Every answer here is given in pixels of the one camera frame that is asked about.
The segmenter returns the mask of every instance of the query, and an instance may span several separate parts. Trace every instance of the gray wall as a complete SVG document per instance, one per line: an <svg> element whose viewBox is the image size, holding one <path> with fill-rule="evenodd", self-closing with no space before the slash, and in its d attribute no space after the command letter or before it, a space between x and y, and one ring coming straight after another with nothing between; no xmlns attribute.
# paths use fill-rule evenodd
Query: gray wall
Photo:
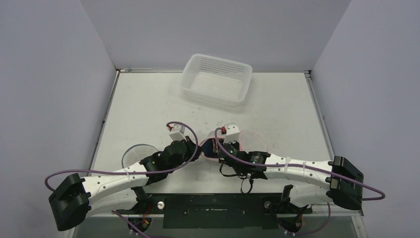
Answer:
<svg viewBox="0 0 420 238"><path fill-rule="evenodd" d="M350 0L81 0L118 68L183 69L209 54L312 69Z"/></svg>
<svg viewBox="0 0 420 238"><path fill-rule="evenodd" d="M0 0L0 237L58 234L44 178L88 168L114 77L78 0Z"/></svg>
<svg viewBox="0 0 420 238"><path fill-rule="evenodd" d="M387 195L363 204L372 238L420 233L419 9L353 0L312 72L334 152Z"/></svg>

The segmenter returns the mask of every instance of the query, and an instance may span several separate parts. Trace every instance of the tabletop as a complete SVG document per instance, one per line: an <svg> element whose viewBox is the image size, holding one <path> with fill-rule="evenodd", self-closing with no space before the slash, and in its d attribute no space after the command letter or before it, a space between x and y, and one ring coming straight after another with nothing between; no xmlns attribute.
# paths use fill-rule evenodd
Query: tabletop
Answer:
<svg viewBox="0 0 420 238"><path fill-rule="evenodd" d="M215 128L235 123L257 132L268 151L298 160L330 160L314 102L303 73L253 73L245 101L228 107L191 98L178 88L181 73L120 73L92 169L121 169L121 157L135 144L163 150L171 143L165 124L189 125L199 141ZM225 173L232 173L224 168ZM257 179L252 192L281 192L285 179ZM204 158L191 162L163 181L145 186L147 193L239 193L241 180L225 178L219 164Z"/></svg>

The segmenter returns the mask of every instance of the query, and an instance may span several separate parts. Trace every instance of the perforated basket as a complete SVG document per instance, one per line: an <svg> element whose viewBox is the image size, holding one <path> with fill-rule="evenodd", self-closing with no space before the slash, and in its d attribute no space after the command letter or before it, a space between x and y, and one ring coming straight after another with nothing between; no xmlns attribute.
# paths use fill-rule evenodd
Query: perforated basket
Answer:
<svg viewBox="0 0 420 238"><path fill-rule="evenodd" d="M247 95L251 74L248 64L196 54L185 66L179 87L189 96L235 107Z"/></svg>

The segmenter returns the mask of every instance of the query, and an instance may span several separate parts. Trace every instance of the purple cable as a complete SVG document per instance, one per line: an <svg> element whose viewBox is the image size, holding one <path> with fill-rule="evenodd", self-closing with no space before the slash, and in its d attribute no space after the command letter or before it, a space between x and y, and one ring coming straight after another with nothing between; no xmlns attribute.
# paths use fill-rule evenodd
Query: purple cable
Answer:
<svg viewBox="0 0 420 238"><path fill-rule="evenodd" d="M197 138L197 135L196 135L196 133L191 129L191 127L189 127L188 125L186 125L186 124L184 124L184 123L182 123L182 122L179 122L179 121L171 121L171 122L168 122L167 124L166 124L166 126L169 126L170 124L180 124L180 125L183 125L183 126L185 126L186 128L188 128L190 131L191 131L191 133L193 134L193 136L194 136L194 139L195 139L195 141L196 141L196 148L194 149L194 152L193 152L193 155L191 156L191 158L190 159L188 159L184 164L182 164L182 165L180 165L180 166L178 166L178 167L176 167L176 168L173 168L173 169L170 169L170 170L162 170L162 171L150 171L150 172L129 172L128 174L129 175L153 175L153 174L166 174L166 173L170 173L170 172L173 172L173 171L175 171L175 170L178 170L178 169L180 169L180 168L182 168L182 167L184 167L184 166L186 166L189 162L191 162L192 160L193 160L193 158L194 158L194 156L196 155L196 153L197 153L197 151L198 151L198 138ZM98 171L98 170L63 170L63 171L59 171L59 172L55 172L55 173L53 173L53 174L50 174L50 175L48 175L46 178L45 178L45 180L44 180L44 183L45 183L45 186L49 189L49 190L51 190L51 191L55 191L55 189L54 188L52 188L49 184L48 184L48 180L51 178L51 177L54 177L54 176L57 176L57 175L60 175L60 174L66 174L66 173L96 173L96 174L101 174L101 175L127 175L127 173L125 173L125 172L107 172L107 171Z"/></svg>
<svg viewBox="0 0 420 238"><path fill-rule="evenodd" d="M145 238L166 238L166 237L160 237L160 236L148 236L146 235L144 232L142 232L141 230L139 230L133 223L131 223L127 218L125 218L124 216L122 216L121 214L119 214L117 211L112 211L112 213L116 214L117 216L119 216L121 219L123 219L127 224L129 224L131 226L131 228L133 228L135 231L137 231L140 235L144 236Z"/></svg>
<svg viewBox="0 0 420 238"><path fill-rule="evenodd" d="M216 128L216 130L214 131L214 137L215 138L217 138L217 132L219 131L219 130L222 130L222 128ZM238 161L238 162L240 162L240 163L242 163L242 164L245 164L245 165L250 165L250 166L257 166L257 167L285 167L285 165L284 164L279 164L279 165L262 165L262 164L253 164L253 163L250 163L250 162L246 162L246 161L243 161L243 160L241 160L241 159L238 159L238 158L236 158L235 156L233 156L233 155L231 155L223 146L222 146L222 144L220 143L220 141L219 140L215 140L216 141L216 143L217 143L217 145L218 145L218 147L227 155L227 156L229 156L230 158L232 158L232 159L234 159L234 160L236 160L236 161ZM288 165L289 167L300 167L300 168L303 168L303 165L299 165L299 164L289 164ZM334 173L334 172L330 172L330 171L327 171L327 170L322 170L322 169L319 169L319 168L316 168L316 167L312 167L312 166L305 166L305 168L306 169L310 169L310 170L314 170L314 171L318 171L318 172L321 172L321 173L325 173L325 174L329 174L329 175L332 175L332 176L334 176L334 177L337 177L337 178L340 178L340 179L344 179L344 180L346 180L346 181L349 181L349 182L352 182L352 183L354 183L354 184L356 184L356 185L359 185L359 186L362 186L362 187L364 187L364 188L367 188L367 189L369 189L369 190L371 190L371 191L374 191L374 192L377 192L377 193L379 193L380 194L380 196L379 197L367 197L367 198L362 198L362 201L374 201L374 200L382 200L382 199L384 199L385 198L385 193L384 192L382 192L382 191L380 191L379 189L376 189L376 188L374 188L374 187L371 187L371 186L369 186L369 185L366 185L366 184L364 184L364 183L362 183L362 182L359 182L359 181L356 181L356 180L354 180L354 179L351 179L351 178L348 178L348 177L346 177L346 176L343 176L343 175L339 175L339 174L337 174L337 173Z"/></svg>
<svg viewBox="0 0 420 238"><path fill-rule="evenodd" d="M295 236L304 236L304 235L309 235L309 234L317 233L317 232L319 232L320 230L324 229L324 227L326 227L326 226L328 225L329 220L331 219L331 207L329 206L329 203L327 203L327 205L328 205L328 218L327 218L327 220L324 222L324 224L322 224L322 226L320 226L320 227L316 228L315 230L308 231L308 232L298 232L298 233L293 233L293 232L290 232L290 231L287 231L286 229L284 229L284 228L281 226L281 224L280 224L280 223L278 223L278 224L279 224L279 226L280 226L283 230L287 231L287 233L288 233L288 234L292 234L292 235L294 234Z"/></svg>

